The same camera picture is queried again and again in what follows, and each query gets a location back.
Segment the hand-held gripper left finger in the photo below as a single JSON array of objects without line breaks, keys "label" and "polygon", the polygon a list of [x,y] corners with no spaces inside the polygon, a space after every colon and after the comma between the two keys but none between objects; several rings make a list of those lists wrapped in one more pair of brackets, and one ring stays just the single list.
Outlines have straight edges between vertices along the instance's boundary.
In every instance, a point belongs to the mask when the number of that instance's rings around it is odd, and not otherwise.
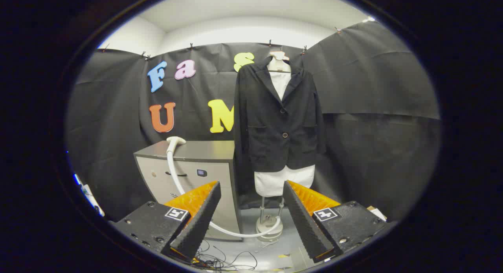
[{"label": "hand-held gripper left finger", "polygon": [[148,201],[111,225],[149,251],[190,262],[220,198],[220,183],[212,181],[165,204]]}]

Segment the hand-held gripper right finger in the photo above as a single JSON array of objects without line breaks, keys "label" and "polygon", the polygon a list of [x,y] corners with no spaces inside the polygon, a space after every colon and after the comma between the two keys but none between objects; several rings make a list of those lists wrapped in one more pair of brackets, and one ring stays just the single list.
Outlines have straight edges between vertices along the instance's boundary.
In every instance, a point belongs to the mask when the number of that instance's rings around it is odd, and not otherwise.
[{"label": "hand-held gripper right finger", "polygon": [[339,203],[293,181],[284,182],[283,198],[314,262],[357,249],[386,227],[384,219],[356,201]]}]

